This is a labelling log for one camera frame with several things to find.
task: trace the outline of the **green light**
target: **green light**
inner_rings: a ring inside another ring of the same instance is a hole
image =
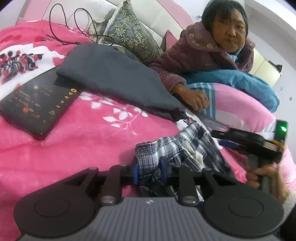
[[[287,129],[284,126],[281,126],[282,131],[286,132]]]

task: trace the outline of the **black hair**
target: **black hair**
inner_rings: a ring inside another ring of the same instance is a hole
[[[230,19],[231,12],[234,9],[238,10],[244,19],[247,36],[249,32],[247,14],[243,6],[239,2],[234,0],[211,0],[205,7],[204,12],[202,13],[202,23],[205,29],[209,32],[212,31],[212,25],[217,14],[219,14],[219,17],[222,21],[225,19]]]

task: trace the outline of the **person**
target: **person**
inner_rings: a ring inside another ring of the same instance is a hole
[[[271,195],[277,198],[277,200],[283,205],[284,209],[283,224],[279,229],[279,236],[285,241],[295,241],[296,192],[289,191],[279,169],[273,165],[266,165],[254,170],[245,167],[245,170],[247,171],[246,184],[254,188],[260,187],[258,182],[259,176],[269,176],[271,178]]]
[[[189,25],[180,39],[165,51],[150,68],[166,89],[179,95],[195,110],[209,105],[207,96],[185,86],[179,74],[185,72],[236,69],[248,73],[253,66],[255,44],[247,38],[248,19],[244,8],[233,0],[212,0],[201,22]]]

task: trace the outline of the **gray ribbed panel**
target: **gray ribbed panel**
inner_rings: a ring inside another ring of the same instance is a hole
[[[58,239],[23,236],[19,241],[248,241],[227,236],[204,221],[196,208],[174,198],[124,198],[115,207],[103,207],[85,229]],[[257,241],[279,241],[268,236]]]

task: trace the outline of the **white headboard panel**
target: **white headboard panel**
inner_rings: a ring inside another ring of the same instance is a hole
[[[42,20],[49,20],[49,12],[53,5],[63,5],[67,23],[75,27],[73,13],[77,8],[85,8],[93,19],[104,19],[111,9],[115,9],[122,0],[52,0]],[[158,44],[169,29],[179,39],[182,28],[174,18],[157,2],[157,0],[131,0],[131,5],[137,18],[147,27]],[[62,10],[56,6],[52,11],[52,22],[65,24]],[[91,20],[87,13],[79,10],[76,13],[76,21],[81,29],[89,29]]]

